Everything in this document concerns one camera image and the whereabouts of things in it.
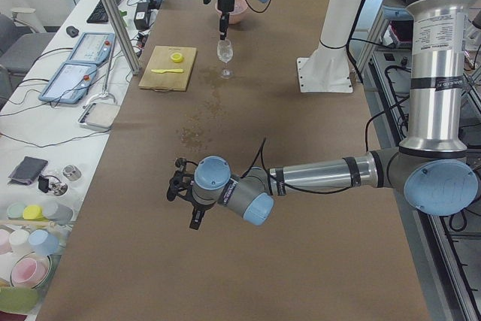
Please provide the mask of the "steel cone jigger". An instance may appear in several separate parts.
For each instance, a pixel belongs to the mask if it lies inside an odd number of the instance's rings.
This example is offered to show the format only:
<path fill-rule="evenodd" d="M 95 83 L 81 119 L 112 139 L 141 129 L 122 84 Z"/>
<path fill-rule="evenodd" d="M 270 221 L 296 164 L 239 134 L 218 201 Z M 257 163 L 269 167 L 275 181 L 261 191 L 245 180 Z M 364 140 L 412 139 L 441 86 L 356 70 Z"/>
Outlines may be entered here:
<path fill-rule="evenodd" d="M 184 169 L 184 168 L 186 167 L 186 163 L 187 163 L 187 160 L 186 160 L 185 158 L 179 157 L 179 158 L 177 158 L 176 161 L 175 161 L 175 166 L 176 166 L 177 168 L 182 168 L 182 169 Z"/>

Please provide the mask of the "pink bowl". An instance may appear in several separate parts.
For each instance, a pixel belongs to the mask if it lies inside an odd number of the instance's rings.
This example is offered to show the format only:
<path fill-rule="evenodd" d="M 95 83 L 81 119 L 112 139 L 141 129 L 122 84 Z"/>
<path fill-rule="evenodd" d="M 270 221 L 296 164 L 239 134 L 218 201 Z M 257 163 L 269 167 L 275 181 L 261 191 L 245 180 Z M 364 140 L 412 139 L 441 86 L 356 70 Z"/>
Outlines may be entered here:
<path fill-rule="evenodd" d="M 234 11 L 229 14 L 229 25 L 239 23 L 247 15 L 247 8 L 247 3 L 244 0 L 235 0 Z M 217 10 L 217 0 L 215 9 L 219 13 L 220 18 L 221 13 Z"/>

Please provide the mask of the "yellow lemon slice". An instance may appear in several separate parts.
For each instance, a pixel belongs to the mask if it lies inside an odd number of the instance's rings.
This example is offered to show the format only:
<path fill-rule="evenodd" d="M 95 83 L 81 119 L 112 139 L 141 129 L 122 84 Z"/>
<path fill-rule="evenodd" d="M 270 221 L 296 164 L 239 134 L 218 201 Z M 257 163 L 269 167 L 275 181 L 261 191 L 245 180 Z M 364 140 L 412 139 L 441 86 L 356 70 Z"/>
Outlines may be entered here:
<path fill-rule="evenodd" d="M 184 60 L 184 56 L 180 52 L 174 52 L 170 55 L 170 59 L 172 62 L 181 63 Z"/>

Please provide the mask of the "black power adapter box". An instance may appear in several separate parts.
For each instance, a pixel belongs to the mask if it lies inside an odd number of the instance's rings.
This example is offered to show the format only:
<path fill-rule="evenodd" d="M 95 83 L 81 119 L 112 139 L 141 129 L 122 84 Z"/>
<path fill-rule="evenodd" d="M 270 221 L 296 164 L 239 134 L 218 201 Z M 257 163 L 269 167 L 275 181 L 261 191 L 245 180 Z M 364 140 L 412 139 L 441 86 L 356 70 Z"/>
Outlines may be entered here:
<path fill-rule="evenodd" d="M 148 2 L 138 2 L 136 4 L 134 25 L 137 30 L 148 30 L 156 18 L 156 12 L 153 11 Z"/>

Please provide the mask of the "yellow plastic knife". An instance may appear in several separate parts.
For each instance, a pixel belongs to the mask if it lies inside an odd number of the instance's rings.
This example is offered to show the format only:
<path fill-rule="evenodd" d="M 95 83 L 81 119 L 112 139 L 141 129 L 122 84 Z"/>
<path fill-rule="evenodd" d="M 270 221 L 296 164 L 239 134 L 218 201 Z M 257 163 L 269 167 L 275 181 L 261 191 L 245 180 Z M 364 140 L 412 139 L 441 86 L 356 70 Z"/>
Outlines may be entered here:
<path fill-rule="evenodd" d="M 167 69 L 151 69 L 154 74 L 182 74 L 184 70 L 182 68 L 167 68 Z"/>

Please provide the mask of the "metal tray with white cloth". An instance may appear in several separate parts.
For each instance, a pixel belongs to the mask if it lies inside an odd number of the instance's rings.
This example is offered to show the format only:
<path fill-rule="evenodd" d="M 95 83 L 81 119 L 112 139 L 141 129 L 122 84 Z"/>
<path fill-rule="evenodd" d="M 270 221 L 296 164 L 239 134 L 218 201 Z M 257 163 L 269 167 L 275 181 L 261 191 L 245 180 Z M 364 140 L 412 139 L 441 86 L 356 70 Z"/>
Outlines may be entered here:
<path fill-rule="evenodd" d="M 94 102 L 86 106 L 77 122 L 80 127 L 85 129 L 99 132 L 109 131 L 119 110 L 120 106 L 116 104 Z"/>

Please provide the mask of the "small steel cup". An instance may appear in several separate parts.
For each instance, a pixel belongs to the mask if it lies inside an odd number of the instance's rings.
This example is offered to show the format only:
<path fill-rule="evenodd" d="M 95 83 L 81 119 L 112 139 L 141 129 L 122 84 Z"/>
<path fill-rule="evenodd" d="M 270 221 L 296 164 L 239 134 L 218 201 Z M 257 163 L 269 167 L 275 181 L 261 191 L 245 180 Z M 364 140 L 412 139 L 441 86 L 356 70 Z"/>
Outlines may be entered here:
<path fill-rule="evenodd" d="M 82 177 L 82 172 L 76 165 L 66 165 L 62 169 L 62 174 L 72 182 L 77 181 Z"/>

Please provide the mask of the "grey cup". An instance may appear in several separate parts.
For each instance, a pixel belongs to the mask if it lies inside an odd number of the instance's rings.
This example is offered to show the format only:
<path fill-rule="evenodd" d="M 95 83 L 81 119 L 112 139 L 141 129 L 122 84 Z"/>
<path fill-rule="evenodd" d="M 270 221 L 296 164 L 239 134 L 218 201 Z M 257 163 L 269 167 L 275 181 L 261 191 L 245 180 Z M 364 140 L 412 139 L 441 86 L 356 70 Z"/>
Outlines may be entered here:
<path fill-rule="evenodd" d="M 73 210 L 70 207 L 56 201 L 49 201 L 42 206 L 42 214 L 48 220 L 60 225 L 68 224 L 73 217 Z"/>

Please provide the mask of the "light blue cup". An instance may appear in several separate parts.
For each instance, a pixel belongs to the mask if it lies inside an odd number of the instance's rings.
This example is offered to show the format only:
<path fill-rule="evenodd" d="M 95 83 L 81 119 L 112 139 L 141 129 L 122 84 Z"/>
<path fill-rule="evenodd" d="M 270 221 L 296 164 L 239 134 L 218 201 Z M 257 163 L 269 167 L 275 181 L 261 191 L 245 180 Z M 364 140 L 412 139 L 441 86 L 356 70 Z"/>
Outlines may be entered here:
<path fill-rule="evenodd" d="M 53 255 L 59 249 L 59 239 L 44 229 L 33 231 L 28 238 L 29 245 L 38 255 Z"/>

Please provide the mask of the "yellow cup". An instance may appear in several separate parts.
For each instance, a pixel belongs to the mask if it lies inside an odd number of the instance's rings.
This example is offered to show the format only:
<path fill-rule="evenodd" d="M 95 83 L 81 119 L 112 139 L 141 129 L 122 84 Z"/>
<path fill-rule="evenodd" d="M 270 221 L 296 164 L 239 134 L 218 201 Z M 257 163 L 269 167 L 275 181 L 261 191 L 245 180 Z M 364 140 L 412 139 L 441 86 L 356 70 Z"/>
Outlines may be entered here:
<path fill-rule="evenodd" d="M 22 218 L 30 221 L 45 221 L 47 218 L 43 215 L 43 209 L 38 204 L 27 205 L 22 212 Z"/>

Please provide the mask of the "lower teach pendant tablet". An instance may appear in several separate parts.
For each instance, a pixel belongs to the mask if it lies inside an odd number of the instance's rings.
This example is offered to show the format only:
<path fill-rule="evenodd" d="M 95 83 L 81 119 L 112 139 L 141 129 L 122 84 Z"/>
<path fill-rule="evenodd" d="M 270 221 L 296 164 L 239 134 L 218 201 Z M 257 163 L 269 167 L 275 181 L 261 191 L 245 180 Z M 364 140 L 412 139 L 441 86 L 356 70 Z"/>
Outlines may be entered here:
<path fill-rule="evenodd" d="M 76 104 L 87 94 L 96 74 L 95 64 L 63 62 L 38 96 L 38 100 L 51 104 Z"/>

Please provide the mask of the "mint green cup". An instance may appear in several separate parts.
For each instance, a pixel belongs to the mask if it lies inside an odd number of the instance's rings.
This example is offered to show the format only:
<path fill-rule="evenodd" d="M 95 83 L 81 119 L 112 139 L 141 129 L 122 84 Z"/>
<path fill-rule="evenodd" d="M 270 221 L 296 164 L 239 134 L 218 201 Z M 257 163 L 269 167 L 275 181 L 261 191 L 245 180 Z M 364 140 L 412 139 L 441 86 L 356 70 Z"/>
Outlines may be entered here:
<path fill-rule="evenodd" d="M 8 206 L 7 217 L 9 220 L 24 220 L 23 211 L 26 205 L 22 202 L 14 202 Z"/>

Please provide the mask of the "pink cup in bowl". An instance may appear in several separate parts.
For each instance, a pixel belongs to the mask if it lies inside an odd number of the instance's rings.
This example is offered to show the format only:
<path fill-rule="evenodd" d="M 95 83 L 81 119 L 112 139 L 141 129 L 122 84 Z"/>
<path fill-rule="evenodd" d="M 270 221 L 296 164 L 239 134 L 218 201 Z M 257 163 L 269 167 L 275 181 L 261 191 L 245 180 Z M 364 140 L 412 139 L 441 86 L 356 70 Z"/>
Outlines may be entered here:
<path fill-rule="evenodd" d="M 47 258 L 25 257 L 13 267 L 11 283 L 13 286 L 35 288 L 47 276 L 49 267 Z"/>

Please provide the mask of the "pink cup on rack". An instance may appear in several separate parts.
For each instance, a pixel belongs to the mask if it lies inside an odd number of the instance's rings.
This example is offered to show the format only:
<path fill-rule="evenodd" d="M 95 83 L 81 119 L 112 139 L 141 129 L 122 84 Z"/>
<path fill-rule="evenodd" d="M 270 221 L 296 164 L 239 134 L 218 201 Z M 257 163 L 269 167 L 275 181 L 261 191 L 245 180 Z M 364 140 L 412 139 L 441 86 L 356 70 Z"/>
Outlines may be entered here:
<path fill-rule="evenodd" d="M 10 235 L 11 234 L 9 231 L 5 229 L 0 230 L 0 254 L 1 255 L 12 251 L 11 243 L 10 243 Z"/>

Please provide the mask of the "green bowl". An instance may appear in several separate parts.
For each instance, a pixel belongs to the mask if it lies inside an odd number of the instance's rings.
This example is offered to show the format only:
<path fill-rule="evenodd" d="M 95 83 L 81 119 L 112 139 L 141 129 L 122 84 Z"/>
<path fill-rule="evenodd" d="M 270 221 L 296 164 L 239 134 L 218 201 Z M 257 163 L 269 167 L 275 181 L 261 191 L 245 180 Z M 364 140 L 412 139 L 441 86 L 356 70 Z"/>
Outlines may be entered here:
<path fill-rule="evenodd" d="M 1 311 L 28 314 L 38 303 L 40 294 L 36 289 L 22 287 L 1 288 Z"/>

